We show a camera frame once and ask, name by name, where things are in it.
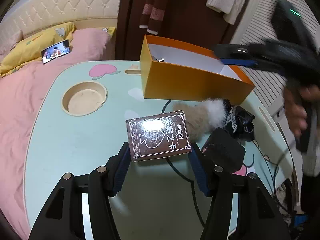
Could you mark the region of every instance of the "orange box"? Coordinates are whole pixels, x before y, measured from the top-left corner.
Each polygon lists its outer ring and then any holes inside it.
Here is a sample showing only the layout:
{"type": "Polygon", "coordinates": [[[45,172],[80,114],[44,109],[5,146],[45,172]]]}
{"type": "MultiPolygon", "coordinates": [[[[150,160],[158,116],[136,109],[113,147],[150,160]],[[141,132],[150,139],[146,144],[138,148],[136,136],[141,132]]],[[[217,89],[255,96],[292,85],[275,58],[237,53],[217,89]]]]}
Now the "orange box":
{"type": "Polygon", "coordinates": [[[226,98],[239,105],[254,88],[239,66],[223,65],[211,50],[163,37],[144,36],[140,67],[144,98],[226,98]]]}

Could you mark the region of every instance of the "upholstered headboard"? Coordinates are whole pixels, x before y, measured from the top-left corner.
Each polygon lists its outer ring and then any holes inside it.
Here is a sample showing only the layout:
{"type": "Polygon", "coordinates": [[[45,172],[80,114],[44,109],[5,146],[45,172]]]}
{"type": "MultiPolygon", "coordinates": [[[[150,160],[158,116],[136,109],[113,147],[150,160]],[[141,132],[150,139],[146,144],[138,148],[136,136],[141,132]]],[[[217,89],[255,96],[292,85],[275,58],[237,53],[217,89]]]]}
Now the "upholstered headboard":
{"type": "Polygon", "coordinates": [[[0,44],[19,29],[24,37],[63,22],[78,29],[116,26],[120,0],[28,0],[0,23],[0,44]]]}

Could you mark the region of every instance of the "blue object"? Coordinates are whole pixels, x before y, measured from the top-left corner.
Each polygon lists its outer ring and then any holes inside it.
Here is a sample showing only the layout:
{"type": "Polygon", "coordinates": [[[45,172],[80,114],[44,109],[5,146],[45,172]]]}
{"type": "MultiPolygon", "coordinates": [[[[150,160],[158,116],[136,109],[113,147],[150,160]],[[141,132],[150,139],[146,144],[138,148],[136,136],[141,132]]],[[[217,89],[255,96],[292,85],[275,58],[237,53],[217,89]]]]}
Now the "blue object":
{"type": "Polygon", "coordinates": [[[127,147],[124,155],[122,156],[121,162],[119,163],[118,169],[114,177],[113,193],[116,195],[121,191],[125,176],[127,174],[129,165],[131,162],[129,146],[127,147]]]}
{"type": "Polygon", "coordinates": [[[222,58],[220,60],[225,65],[238,65],[238,66],[250,67],[250,66],[256,64],[256,62],[254,60],[246,60],[246,59],[222,58]]]}
{"type": "Polygon", "coordinates": [[[308,216],[295,216],[294,217],[294,226],[297,227],[298,225],[306,222],[308,220],[308,216]]]}
{"type": "Polygon", "coordinates": [[[208,197],[210,190],[208,188],[207,174],[204,172],[204,169],[200,163],[200,160],[194,148],[192,148],[192,152],[188,153],[188,158],[189,158],[193,173],[195,174],[199,190],[203,192],[203,194],[206,197],[208,197]]]}

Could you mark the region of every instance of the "brown card box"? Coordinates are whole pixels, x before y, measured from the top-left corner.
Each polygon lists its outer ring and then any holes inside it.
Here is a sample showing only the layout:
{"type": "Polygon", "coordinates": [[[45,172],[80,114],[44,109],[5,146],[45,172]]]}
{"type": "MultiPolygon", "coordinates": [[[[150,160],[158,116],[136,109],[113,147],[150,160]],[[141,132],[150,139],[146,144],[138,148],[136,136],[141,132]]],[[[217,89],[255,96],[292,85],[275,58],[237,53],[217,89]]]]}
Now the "brown card box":
{"type": "Polygon", "coordinates": [[[182,110],[126,122],[133,162],[191,152],[182,110]]]}

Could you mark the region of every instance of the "phone screen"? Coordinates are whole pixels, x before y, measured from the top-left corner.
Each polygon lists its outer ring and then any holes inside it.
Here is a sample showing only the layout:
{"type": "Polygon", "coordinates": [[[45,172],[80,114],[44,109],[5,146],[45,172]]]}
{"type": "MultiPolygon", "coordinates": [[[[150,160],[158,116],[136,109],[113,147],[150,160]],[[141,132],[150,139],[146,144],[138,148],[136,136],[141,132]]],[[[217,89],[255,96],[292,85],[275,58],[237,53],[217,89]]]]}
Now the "phone screen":
{"type": "Polygon", "coordinates": [[[65,40],[41,51],[42,62],[45,64],[68,53],[70,53],[69,40],[65,40]]]}

